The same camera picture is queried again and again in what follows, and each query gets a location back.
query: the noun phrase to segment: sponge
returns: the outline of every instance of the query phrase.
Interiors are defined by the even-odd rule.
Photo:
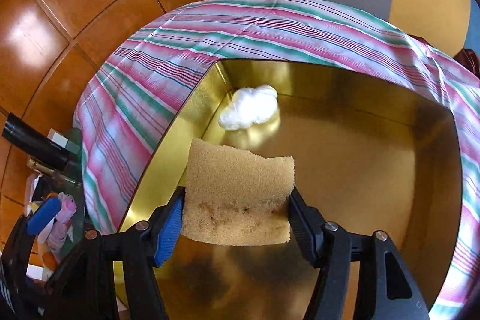
[[[182,234],[226,246],[290,240],[291,156],[266,159],[250,151],[194,139],[186,172]]]

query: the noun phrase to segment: metal tray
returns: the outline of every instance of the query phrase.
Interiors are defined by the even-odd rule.
[[[270,84],[279,112],[266,124],[226,132],[218,116],[241,87]],[[222,60],[206,73],[143,173],[121,231],[169,200],[193,138],[295,158],[296,186],[327,220],[351,232],[387,231],[431,307],[449,268],[461,208],[461,164],[453,116],[416,93],[336,67],[286,61]],[[122,266],[117,294],[125,299]],[[155,270],[172,320],[301,319],[318,271],[295,240],[225,247],[181,236]],[[352,263],[344,319],[358,285]]]

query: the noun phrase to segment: striped tablecloth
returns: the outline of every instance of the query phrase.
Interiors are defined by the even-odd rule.
[[[148,160],[176,112],[218,59],[329,64],[381,77],[441,103],[455,118],[463,168],[460,232],[430,312],[451,319],[479,278],[480,81],[450,57],[370,14],[315,0],[210,0],[140,29],[104,63],[83,93],[88,212],[115,232]]]

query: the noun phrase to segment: brown sponge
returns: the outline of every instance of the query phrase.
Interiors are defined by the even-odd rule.
[[[182,234],[227,246],[290,240],[291,156],[266,159],[250,151],[194,139],[188,157]]]

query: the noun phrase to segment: metal screw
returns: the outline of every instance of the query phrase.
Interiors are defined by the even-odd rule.
[[[150,224],[148,221],[138,221],[138,223],[135,224],[135,229],[137,231],[144,231],[145,229],[148,229]]]
[[[87,240],[93,240],[97,236],[98,236],[98,232],[95,229],[92,229],[85,234],[85,237],[87,238]]]
[[[377,231],[375,232],[375,237],[378,239],[378,240],[381,240],[381,241],[385,241],[388,239],[388,235],[386,234],[386,232],[384,231]]]
[[[336,230],[338,230],[338,224],[333,221],[328,221],[325,223],[325,228],[329,231],[335,232]]]

